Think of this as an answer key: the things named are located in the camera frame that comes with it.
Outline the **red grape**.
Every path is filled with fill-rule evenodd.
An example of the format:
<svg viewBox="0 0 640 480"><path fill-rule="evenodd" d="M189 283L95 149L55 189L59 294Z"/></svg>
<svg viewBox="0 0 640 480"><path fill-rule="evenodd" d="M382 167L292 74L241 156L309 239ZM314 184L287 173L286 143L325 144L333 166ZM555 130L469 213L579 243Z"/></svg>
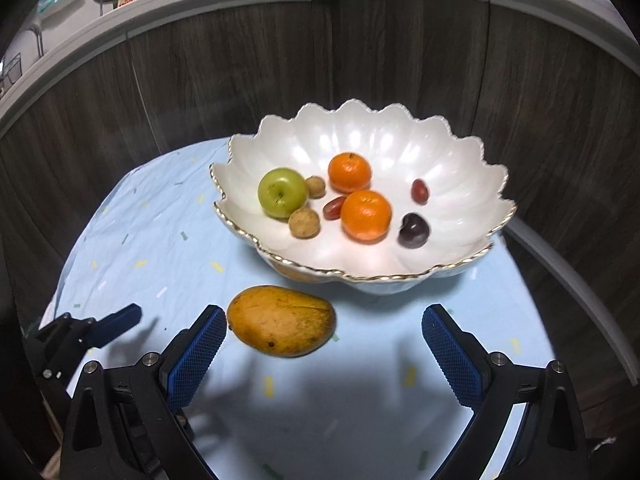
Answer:
<svg viewBox="0 0 640 480"><path fill-rule="evenodd" d="M416 179L411 185L411 198L419 205L426 205L430 198L430 190L422 179Z"/></svg>
<svg viewBox="0 0 640 480"><path fill-rule="evenodd" d="M322 208L323 218L328 221L334 221L341 218L342 208L345 203L346 196L337 196L333 200L327 202Z"/></svg>

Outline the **white scalloped gold-rimmed bowl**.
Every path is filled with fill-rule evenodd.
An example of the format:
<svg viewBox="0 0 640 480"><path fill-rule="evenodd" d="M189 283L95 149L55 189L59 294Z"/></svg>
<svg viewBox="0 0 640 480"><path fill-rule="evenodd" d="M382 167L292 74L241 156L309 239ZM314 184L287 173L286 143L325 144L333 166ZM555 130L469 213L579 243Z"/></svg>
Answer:
<svg viewBox="0 0 640 480"><path fill-rule="evenodd" d="M209 168L222 224L292 280L404 292L491 251L516 206L508 170L442 116L400 104L304 105L237 134Z"/></svg>

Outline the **metal faucet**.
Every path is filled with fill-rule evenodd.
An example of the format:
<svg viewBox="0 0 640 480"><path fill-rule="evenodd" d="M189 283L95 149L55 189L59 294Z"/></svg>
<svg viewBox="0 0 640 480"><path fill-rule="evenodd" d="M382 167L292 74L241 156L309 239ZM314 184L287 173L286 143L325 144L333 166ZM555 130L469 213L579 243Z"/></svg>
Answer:
<svg viewBox="0 0 640 480"><path fill-rule="evenodd" d="M38 58L42 58L44 55L44 47L41 27L36 23L32 23L27 27L27 30L35 36L37 55Z"/></svg>

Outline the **orange mandarin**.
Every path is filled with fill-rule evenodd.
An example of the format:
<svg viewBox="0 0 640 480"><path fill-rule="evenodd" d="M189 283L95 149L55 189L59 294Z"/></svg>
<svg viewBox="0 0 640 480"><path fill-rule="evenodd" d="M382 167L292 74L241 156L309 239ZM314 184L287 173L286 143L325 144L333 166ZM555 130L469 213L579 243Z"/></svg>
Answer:
<svg viewBox="0 0 640 480"><path fill-rule="evenodd" d="M387 234L393 217L390 202L378 192L360 190L346 197L341 225L347 236L361 243L376 243Z"/></svg>
<svg viewBox="0 0 640 480"><path fill-rule="evenodd" d="M335 191L352 193L370 186L372 169L367 159L353 152L345 152L330 160L328 176Z"/></svg>

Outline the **light blue patterned tablecloth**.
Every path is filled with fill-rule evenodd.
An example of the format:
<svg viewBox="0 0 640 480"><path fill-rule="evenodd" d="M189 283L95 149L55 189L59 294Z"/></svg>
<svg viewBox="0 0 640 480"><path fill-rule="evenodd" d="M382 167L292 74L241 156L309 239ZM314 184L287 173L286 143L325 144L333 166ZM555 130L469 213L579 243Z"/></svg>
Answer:
<svg viewBox="0 0 640 480"><path fill-rule="evenodd" d="M47 318L141 322L91 357L129 365L210 304L228 334L188 409L221 479L426 479L461 436L461 406L422 336L441 304L490 351L543 366L552 349L506 244L452 278L373 296L285 281L217 219L208 168L227 144L179 148L107 187L64 263Z"/></svg>

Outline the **green yellow apple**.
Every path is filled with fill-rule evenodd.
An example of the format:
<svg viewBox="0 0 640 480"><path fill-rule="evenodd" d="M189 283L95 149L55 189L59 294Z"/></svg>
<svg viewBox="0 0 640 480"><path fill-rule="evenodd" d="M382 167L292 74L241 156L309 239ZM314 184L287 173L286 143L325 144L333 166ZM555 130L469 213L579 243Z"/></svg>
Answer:
<svg viewBox="0 0 640 480"><path fill-rule="evenodd" d="M269 217L287 219L294 211L306 205L308 188L305 179L286 167L268 171L258 184L257 196Z"/></svg>

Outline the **yellow orange mango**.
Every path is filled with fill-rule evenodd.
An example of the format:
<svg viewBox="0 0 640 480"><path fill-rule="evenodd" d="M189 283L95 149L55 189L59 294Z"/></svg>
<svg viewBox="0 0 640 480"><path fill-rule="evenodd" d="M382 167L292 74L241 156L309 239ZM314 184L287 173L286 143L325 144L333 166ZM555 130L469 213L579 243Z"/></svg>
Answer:
<svg viewBox="0 0 640 480"><path fill-rule="evenodd" d="M259 285L232 299L227 320L243 344L268 356L298 358L331 338L336 313L329 301L306 292Z"/></svg>

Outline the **back orange mandarin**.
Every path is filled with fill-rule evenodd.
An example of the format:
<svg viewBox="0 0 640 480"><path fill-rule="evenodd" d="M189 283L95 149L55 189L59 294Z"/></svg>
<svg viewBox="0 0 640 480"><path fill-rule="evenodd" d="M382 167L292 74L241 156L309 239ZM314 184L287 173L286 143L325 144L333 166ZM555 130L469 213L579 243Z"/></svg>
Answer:
<svg viewBox="0 0 640 480"><path fill-rule="evenodd" d="M345 152L330 160L328 176L335 191L352 193L370 186L372 169L367 159L353 152Z"/></svg>

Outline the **large brown longan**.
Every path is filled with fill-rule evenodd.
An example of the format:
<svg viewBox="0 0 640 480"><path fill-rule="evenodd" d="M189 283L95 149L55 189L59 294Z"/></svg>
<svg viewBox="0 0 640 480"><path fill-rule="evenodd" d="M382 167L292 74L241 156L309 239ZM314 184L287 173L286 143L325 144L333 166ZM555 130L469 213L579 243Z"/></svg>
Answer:
<svg viewBox="0 0 640 480"><path fill-rule="evenodd" d="M320 218L308 207L299 208L288 218L288 228L294 237L309 240L320 233Z"/></svg>

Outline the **front orange mandarin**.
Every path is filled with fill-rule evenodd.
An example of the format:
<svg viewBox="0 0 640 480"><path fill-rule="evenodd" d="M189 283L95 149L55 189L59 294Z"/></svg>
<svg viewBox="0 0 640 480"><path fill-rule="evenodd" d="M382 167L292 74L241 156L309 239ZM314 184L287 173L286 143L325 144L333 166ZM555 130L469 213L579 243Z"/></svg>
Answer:
<svg viewBox="0 0 640 480"><path fill-rule="evenodd" d="M378 192L360 190L346 197L341 225L347 236L361 243L376 243L387 234L393 217L390 202Z"/></svg>

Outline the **dark purple plum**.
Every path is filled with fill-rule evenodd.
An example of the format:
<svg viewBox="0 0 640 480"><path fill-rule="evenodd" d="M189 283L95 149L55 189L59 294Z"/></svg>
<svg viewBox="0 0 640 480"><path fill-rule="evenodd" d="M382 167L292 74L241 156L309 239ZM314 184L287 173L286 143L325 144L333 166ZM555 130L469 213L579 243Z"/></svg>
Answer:
<svg viewBox="0 0 640 480"><path fill-rule="evenodd" d="M426 244L430 234L426 220L416 212L409 212L402 217L397 239L401 246L416 249Z"/></svg>

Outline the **small brown longan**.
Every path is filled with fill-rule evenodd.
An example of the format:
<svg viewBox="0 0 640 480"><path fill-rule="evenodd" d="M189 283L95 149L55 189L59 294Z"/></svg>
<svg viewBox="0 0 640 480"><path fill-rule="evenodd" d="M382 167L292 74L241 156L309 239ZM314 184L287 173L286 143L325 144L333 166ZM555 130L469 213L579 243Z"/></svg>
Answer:
<svg viewBox="0 0 640 480"><path fill-rule="evenodd" d="M319 176L312 176L305 180L308 196L312 200L318 200L326 195L326 182Z"/></svg>

